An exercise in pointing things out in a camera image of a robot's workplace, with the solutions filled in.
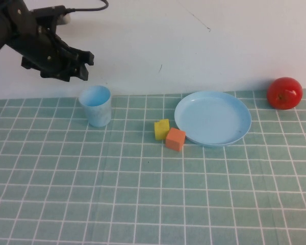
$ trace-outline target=red tomato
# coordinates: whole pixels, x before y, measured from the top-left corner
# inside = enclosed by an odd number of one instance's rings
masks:
[[[289,110],[299,104],[302,87],[293,78],[276,79],[267,90],[267,100],[275,109]]]

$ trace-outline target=block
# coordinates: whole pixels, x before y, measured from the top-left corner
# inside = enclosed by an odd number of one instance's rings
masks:
[[[166,139],[170,130],[169,119],[163,119],[154,123],[154,133],[156,140]]]
[[[165,140],[165,146],[180,152],[184,146],[186,132],[171,128]]]

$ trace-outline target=plastic cup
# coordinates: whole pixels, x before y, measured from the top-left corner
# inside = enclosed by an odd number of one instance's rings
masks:
[[[111,121],[111,92],[108,88],[91,86],[83,90],[78,100],[90,125],[104,127]]]

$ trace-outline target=mark on wall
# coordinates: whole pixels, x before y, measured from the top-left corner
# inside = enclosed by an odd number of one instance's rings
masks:
[[[179,0],[176,0],[189,14],[191,14],[195,19],[197,19],[203,26],[205,26],[209,32],[211,31],[211,28],[209,28],[206,24],[204,24],[203,21],[201,21],[196,15],[194,15],[192,12],[190,12],[184,5],[182,5]]]

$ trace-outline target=plate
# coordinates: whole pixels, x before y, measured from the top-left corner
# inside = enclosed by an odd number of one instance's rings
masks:
[[[214,91],[192,93],[174,112],[175,123],[186,137],[204,146],[233,144],[249,131],[249,109],[234,96]]]

